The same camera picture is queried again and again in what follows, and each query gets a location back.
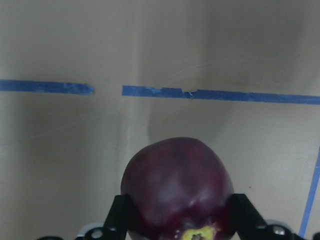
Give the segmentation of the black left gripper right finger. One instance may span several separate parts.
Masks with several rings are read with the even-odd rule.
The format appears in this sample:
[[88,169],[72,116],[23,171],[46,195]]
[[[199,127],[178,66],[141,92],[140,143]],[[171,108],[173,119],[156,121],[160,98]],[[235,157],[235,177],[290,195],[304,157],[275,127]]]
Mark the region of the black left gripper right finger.
[[234,193],[229,201],[234,229],[241,240],[264,240],[267,222],[243,193]]

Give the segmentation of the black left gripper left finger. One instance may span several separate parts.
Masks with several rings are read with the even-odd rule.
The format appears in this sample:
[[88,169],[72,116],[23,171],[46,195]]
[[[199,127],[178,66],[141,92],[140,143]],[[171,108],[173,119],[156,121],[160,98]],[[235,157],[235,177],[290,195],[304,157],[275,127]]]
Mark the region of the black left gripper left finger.
[[113,203],[103,224],[106,240],[125,240],[135,216],[135,206],[131,197],[120,194]]

